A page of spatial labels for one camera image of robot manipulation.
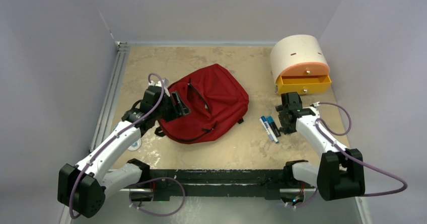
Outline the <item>dark marker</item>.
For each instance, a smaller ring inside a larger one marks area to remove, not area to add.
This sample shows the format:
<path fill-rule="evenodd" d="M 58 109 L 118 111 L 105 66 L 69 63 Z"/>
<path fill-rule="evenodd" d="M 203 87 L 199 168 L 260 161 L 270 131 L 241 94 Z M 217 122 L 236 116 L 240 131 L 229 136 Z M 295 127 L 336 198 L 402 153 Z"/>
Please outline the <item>dark marker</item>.
<path fill-rule="evenodd" d="M 273 118 L 271 117 L 271 116 L 267 116 L 267 122 L 268 122 L 268 124 L 269 124 L 269 126 L 270 126 L 270 128 L 272 129 L 272 131 L 273 131 L 273 134 L 276 136 L 276 137 L 280 137 L 281 136 L 281 133 L 280 133 L 280 131 L 279 131 L 279 129 L 278 129 L 278 127 L 277 127 L 277 125 L 276 125 L 276 123 L 274 122 L 274 120 L 273 120 Z"/>

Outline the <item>red student backpack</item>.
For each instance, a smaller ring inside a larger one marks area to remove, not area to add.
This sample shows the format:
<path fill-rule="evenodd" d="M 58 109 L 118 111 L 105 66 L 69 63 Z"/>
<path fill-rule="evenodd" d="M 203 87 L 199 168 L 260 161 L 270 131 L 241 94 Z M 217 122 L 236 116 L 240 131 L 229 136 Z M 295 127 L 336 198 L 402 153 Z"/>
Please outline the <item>red student backpack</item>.
<path fill-rule="evenodd" d="M 168 87 L 177 93 L 190 112 L 175 120 L 161 119 L 155 134 L 194 144 L 215 141 L 234 125 L 241 124 L 248 110 L 249 96 L 223 66 L 200 68 Z"/>

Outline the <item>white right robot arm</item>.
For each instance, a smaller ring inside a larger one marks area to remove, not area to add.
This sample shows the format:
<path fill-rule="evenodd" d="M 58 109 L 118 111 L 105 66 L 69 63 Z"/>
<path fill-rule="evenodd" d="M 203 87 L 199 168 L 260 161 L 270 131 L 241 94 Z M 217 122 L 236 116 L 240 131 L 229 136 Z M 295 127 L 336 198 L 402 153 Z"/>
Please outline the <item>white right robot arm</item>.
<path fill-rule="evenodd" d="M 281 104 L 276 106 L 282 132 L 299 133 L 320 157 L 315 166 L 307 160 L 289 161 L 283 169 L 283 182 L 295 187 L 305 182 L 318 190 L 325 201 L 362 196 L 365 193 L 365 175 L 361 164 L 362 153 L 341 144 L 319 123 L 317 105 L 303 107 L 297 92 L 281 95 Z"/>

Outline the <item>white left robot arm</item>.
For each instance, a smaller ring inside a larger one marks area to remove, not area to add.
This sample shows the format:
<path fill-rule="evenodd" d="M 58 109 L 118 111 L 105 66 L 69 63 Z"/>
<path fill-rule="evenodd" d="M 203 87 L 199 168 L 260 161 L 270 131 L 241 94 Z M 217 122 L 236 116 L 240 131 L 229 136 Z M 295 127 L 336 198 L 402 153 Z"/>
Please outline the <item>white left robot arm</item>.
<path fill-rule="evenodd" d="M 136 159 L 120 169 L 111 167 L 156 122 L 174 121 L 189 112 L 177 92 L 170 92 L 162 83 L 148 86 L 143 98 L 124 113 L 99 146 L 78 163 L 60 169 L 57 199 L 68 207 L 70 218 L 93 217 L 107 198 L 127 186 L 145 188 L 152 182 L 173 181 L 171 177 L 152 177 L 150 167 Z"/>

